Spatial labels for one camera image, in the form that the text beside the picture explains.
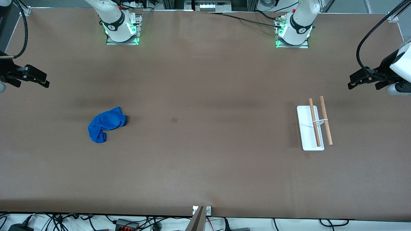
white tray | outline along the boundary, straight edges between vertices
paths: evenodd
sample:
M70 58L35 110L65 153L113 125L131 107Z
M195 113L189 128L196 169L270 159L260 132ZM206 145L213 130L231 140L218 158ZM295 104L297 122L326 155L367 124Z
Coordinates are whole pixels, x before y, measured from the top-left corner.
M317 106L314 106L314 114L315 120L319 120ZM297 106L297 115L298 123L300 125L302 149L304 151L324 151L323 135L321 133L320 125L317 125L317 127L321 146L317 147L309 106Z

brown table surface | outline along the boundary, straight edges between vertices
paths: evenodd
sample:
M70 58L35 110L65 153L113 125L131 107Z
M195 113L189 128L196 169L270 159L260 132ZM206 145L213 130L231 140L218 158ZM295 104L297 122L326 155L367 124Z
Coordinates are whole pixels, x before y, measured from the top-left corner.
M33 9L15 62L51 84L0 95L0 210L410 219L411 100L347 89L382 17L320 14L309 49L277 49L272 28L162 11L140 45L107 46L93 9ZM20 21L8 54L23 37ZM401 42L384 23L362 60L376 67ZM320 95L334 145L305 152L296 106ZM88 124L116 106L129 123L93 143Z

metal frame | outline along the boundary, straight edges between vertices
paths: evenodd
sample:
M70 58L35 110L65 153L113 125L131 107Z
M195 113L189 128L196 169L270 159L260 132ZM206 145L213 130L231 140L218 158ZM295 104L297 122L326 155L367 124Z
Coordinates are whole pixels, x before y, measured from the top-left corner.
M332 7L332 5L334 4L335 0L330 0L326 6L324 6L324 8L322 8L322 13L327 13L330 8Z

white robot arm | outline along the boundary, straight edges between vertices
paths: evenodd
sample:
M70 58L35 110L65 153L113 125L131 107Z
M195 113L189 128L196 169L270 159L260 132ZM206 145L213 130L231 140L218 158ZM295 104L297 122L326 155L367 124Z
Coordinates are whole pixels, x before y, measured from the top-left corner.
M411 39L405 41L398 49L397 56L390 69L405 81L393 83L387 87L390 95L411 95Z
M107 35L115 42L124 42L137 33L136 14L120 10L111 0L85 0L102 20Z
M298 0L296 10L285 15L286 22L278 36L291 45L302 44L309 37L320 8L319 0Z
M364 84L375 83L380 90L387 87L390 95L411 95L411 39L405 41L398 50L384 58L374 69L365 67L350 75L348 89Z

blue towel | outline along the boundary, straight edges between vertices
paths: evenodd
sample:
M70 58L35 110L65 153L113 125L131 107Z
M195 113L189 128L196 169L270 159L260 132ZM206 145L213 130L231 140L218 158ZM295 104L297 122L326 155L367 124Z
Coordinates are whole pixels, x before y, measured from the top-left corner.
M113 108L96 116L88 126L88 135L96 143L106 142L107 135L103 131L110 131L124 126L126 115L120 107Z

